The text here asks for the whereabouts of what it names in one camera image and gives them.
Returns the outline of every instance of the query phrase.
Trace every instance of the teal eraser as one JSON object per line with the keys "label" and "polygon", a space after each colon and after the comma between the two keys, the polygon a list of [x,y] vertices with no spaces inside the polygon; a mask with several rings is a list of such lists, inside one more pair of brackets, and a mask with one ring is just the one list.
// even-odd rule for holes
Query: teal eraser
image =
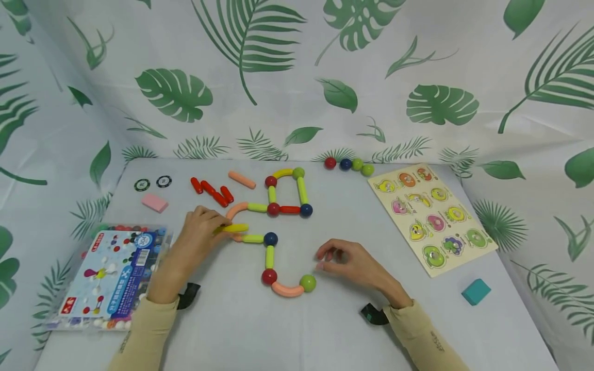
{"label": "teal eraser", "polygon": [[470,305],[477,305],[489,292],[491,292],[491,288],[483,280],[478,278],[462,291],[462,296]]}

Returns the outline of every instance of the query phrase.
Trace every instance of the orange curved stick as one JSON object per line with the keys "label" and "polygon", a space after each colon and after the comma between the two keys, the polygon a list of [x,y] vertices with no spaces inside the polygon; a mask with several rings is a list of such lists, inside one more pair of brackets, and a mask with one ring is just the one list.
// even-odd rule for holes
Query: orange curved stick
{"label": "orange curved stick", "polygon": [[278,282],[272,284],[272,291],[284,297],[298,297],[305,292],[302,286],[286,287]]}
{"label": "orange curved stick", "polygon": [[247,202],[240,202],[237,205],[233,206],[232,208],[229,209],[229,211],[227,212],[226,218],[229,220],[233,220],[233,218],[235,218],[235,215],[243,210],[247,210],[248,209],[248,203]]}
{"label": "orange curved stick", "polygon": [[251,179],[246,178],[245,176],[236,173],[236,172],[229,172],[229,177],[231,179],[233,179],[236,182],[239,182],[241,184],[243,184],[244,186],[246,186],[247,188],[251,188],[254,189],[256,188],[256,182],[254,182]]}

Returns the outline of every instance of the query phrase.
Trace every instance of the hand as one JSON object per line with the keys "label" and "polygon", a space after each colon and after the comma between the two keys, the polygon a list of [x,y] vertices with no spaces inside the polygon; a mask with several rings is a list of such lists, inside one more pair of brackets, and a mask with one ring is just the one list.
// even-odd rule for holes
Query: hand
{"label": "hand", "polygon": [[219,226],[231,221],[215,210],[198,206],[186,214],[184,226],[159,269],[153,274],[147,298],[157,304],[173,303],[194,270],[230,233],[213,235]]}
{"label": "hand", "polygon": [[316,269],[345,277],[351,282],[376,289],[390,302],[392,307],[400,309],[412,305],[400,282],[386,271],[360,243],[331,239],[315,253],[318,260]]}

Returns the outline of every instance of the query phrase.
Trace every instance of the magnetic ball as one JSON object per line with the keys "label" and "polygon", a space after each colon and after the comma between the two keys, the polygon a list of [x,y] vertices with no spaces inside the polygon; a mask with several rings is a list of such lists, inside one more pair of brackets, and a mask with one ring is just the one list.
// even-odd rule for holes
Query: magnetic ball
{"label": "magnetic ball", "polygon": [[268,215],[275,217],[280,213],[280,205],[276,202],[272,202],[271,204],[268,204],[266,211],[268,212]]}
{"label": "magnetic ball", "polygon": [[324,161],[324,166],[326,166],[326,169],[333,169],[336,166],[336,159],[334,159],[334,157],[328,157],[326,161]]}
{"label": "magnetic ball", "polygon": [[361,170],[362,167],[363,167],[363,160],[361,160],[358,157],[353,158],[353,166],[351,167],[351,169],[358,172],[359,170]]}
{"label": "magnetic ball", "polygon": [[296,167],[293,169],[293,179],[297,180],[299,177],[305,176],[305,170],[303,167]]}
{"label": "magnetic ball", "polygon": [[353,162],[348,158],[343,158],[340,162],[340,168],[342,170],[349,170],[351,166],[353,166]]}
{"label": "magnetic ball", "polygon": [[266,188],[268,187],[276,187],[276,178],[274,176],[267,176],[266,180],[264,181]]}
{"label": "magnetic ball", "polygon": [[276,274],[276,271],[274,269],[269,268],[269,269],[265,269],[264,272],[262,272],[262,282],[268,286],[275,283],[278,277],[279,276]]}
{"label": "magnetic ball", "polygon": [[309,204],[303,204],[301,205],[301,210],[299,212],[302,217],[308,217],[314,212],[314,208]]}
{"label": "magnetic ball", "polygon": [[363,165],[363,168],[361,168],[361,173],[364,176],[371,176],[374,171],[375,171],[375,168],[371,164]]}
{"label": "magnetic ball", "polygon": [[306,274],[301,277],[301,281],[299,281],[299,285],[303,287],[306,293],[310,293],[315,289],[315,277],[311,274]]}
{"label": "magnetic ball", "polygon": [[264,235],[264,246],[276,246],[279,242],[279,237],[275,232],[268,232]]}

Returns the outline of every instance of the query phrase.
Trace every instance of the beige sleeve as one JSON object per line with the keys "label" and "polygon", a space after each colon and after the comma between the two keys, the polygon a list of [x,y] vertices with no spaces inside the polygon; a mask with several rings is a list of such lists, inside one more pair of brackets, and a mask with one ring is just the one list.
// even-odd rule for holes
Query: beige sleeve
{"label": "beige sleeve", "polygon": [[175,321],[178,301],[154,304],[144,298],[132,314],[132,328],[109,364],[109,371],[158,371],[163,346]]}
{"label": "beige sleeve", "polygon": [[458,354],[433,327],[430,318],[413,300],[403,309],[384,308],[390,326],[407,349],[419,371],[468,371]]}

